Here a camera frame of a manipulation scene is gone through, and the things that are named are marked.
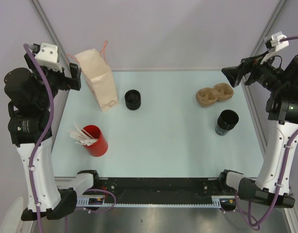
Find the beige paper takeout bag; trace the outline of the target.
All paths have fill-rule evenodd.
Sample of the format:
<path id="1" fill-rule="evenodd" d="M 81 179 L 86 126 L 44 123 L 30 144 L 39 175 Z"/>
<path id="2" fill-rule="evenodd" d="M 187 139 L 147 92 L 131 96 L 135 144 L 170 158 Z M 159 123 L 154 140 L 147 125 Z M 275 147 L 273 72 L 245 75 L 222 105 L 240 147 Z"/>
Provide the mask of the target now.
<path id="1" fill-rule="evenodd" d="M 101 51 L 90 49 L 75 56 L 66 55 L 68 61 L 73 60 L 80 65 L 84 80 L 102 112 L 119 104 L 113 73 L 106 62 L 107 44 L 108 41 L 104 41 Z"/>

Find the brown pulp cup carrier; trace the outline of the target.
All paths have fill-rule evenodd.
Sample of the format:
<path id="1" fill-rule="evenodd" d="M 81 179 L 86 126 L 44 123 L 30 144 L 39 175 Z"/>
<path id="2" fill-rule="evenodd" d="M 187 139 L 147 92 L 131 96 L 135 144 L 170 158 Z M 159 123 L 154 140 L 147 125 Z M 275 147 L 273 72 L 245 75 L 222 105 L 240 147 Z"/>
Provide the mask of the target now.
<path id="1" fill-rule="evenodd" d="M 202 88 L 196 93 L 196 100 L 202 107 L 209 107 L 216 102 L 229 100 L 233 97 L 234 90 L 227 83 L 218 83 L 213 88 Z"/>

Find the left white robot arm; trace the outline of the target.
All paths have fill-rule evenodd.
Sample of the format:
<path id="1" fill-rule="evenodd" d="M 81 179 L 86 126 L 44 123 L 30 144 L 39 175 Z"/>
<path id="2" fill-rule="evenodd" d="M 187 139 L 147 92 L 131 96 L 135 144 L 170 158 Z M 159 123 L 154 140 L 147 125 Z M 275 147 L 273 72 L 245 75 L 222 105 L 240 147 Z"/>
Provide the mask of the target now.
<path id="1" fill-rule="evenodd" d="M 10 98 L 8 131 L 21 157 L 29 194 L 21 219 L 58 220 L 75 211 L 84 192 L 95 194 L 101 188 L 95 170 L 82 170 L 67 186 L 58 188 L 51 161 L 53 100 L 59 90 L 80 90 L 81 71 L 72 63 L 67 77 L 46 66 L 36 68 L 30 55 L 24 58 L 28 66 L 4 78 L 4 91 Z"/>

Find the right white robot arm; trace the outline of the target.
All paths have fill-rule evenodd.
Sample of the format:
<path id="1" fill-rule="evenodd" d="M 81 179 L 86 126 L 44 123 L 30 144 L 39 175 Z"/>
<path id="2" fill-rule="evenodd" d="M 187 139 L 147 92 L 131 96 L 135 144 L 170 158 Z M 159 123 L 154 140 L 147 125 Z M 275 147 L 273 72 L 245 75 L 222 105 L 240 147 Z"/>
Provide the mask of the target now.
<path id="1" fill-rule="evenodd" d="M 218 181 L 217 188 L 223 195 L 236 190 L 242 200 L 292 208 L 295 199 L 289 194 L 289 175 L 298 143 L 298 55 L 286 69 L 273 67 L 274 58 L 262 62 L 266 55 L 245 58 L 240 65 L 221 70 L 232 87 L 248 74 L 245 85 L 257 82 L 270 91 L 266 103 L 270 131 L 258 177 L 252 180 L 242 173 L 224 170 L 224 179 Z"/>

